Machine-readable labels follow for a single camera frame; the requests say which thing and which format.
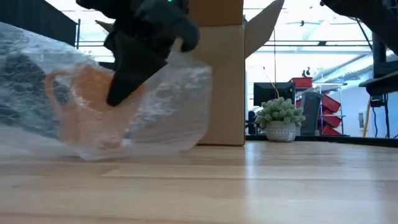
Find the bubble wrap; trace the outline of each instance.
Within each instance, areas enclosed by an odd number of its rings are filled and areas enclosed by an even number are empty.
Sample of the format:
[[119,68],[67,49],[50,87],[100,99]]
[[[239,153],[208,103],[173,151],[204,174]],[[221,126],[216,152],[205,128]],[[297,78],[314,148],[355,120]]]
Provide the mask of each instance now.
[[[192,148],[208,126],[211,68],[180,52],[168,62],[108,108],[98,99],[112,71],[67,44],[0,22],[0,147],[86,160]],[[85,80],[86,68],[100,75]],[[49,88],[54,72],[62,75]]]

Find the orange mug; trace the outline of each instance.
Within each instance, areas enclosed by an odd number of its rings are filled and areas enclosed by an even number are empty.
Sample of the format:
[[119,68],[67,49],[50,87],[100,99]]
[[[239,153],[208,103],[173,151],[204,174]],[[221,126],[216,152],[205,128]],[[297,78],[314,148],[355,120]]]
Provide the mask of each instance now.
[[[54,94],[53,81],[57,76],[68,76],[71,81],[69,102],[63,106]],[[74,73],[59,70],[45,77],[45,93],[61,124],[61,142],[101,150],[122,146],[145,86],[141,85],[120,105],[112,107],[106,103],[112,77],[112,71],[83,64],[79,64]]]

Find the cardboard box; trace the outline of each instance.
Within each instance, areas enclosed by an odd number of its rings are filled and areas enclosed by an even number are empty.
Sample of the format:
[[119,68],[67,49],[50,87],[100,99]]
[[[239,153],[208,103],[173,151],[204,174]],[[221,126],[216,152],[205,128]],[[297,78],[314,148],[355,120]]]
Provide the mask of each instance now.
[[283,3],[274,1],[245,27],[200,28],[200,43],[192,54],[213,67],[213,97],[209,129],[199,144],[244,145],[244,62],[271,37]]
[[189,17],[201,27],[243,24],[243,0],[190,0]]

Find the computer monitor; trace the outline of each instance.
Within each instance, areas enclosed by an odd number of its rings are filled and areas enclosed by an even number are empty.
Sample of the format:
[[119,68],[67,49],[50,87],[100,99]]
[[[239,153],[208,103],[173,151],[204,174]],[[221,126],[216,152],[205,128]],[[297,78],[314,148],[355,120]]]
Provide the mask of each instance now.
[[[295,101],[295,85],[292,82],[274,83],[278,89],[279,97]],[[261,106],[261,103],[277,98],[277,93],[272,83],[254,83],[254,106]]]

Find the wooden table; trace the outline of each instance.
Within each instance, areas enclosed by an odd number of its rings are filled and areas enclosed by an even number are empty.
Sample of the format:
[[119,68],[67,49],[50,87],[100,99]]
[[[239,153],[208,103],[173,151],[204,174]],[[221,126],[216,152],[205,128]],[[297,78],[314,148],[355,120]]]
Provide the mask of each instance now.
[[0,144],[2,224],[398,223],[398,151],[324,142],[84,162]]

